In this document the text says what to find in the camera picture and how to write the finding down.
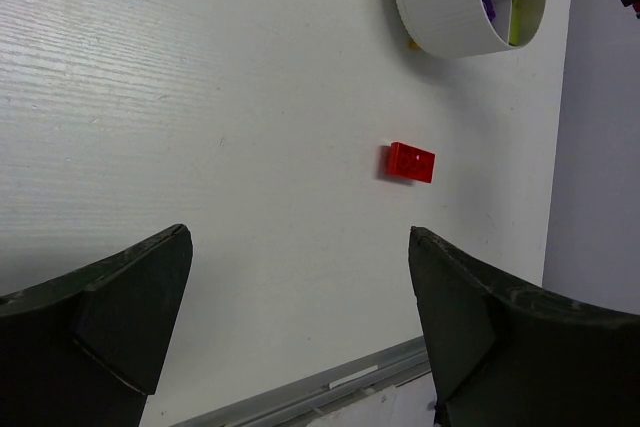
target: white round container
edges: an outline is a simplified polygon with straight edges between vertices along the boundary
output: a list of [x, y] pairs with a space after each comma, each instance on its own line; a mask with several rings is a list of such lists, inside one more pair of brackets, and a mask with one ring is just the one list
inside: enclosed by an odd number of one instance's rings
[[522, 10], [520, 41], [509, 44], [511, 0], [496, 3], [500, 34], [489, 21], [482, 0], [396, 0], [411, 38], [429, 54], [468, 57], [520, 48], [538, 30], [546, 0], [531, 0]]

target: red block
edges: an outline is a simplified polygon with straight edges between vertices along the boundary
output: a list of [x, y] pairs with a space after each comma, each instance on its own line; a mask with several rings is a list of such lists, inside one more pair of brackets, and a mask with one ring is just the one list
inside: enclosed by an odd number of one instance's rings
[[404, 177], [431, 183], [436, 155], [410, 145], [394, 142], [391, 144], [387, 162], [387, 175]]

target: white table surface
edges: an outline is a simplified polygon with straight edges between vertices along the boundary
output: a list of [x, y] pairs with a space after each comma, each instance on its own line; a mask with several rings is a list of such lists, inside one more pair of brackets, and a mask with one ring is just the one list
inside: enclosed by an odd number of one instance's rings
[[540, 283], [569, 1], [443, 61], [393, 0], [0, 0], [0, 293], [186, 223], [155, 427], [420, 335], [411, 225]]

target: white ribbed bowl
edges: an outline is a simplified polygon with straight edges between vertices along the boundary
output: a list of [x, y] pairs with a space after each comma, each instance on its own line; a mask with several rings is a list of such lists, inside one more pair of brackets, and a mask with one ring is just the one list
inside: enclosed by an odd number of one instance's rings
[[514, 50], [535, 36], [546, 0], [533, 0], [517, 46], [509, 45], [489, 21], [482, 0], [396, 0], [411, 38], [429, 54], [468, 57]]

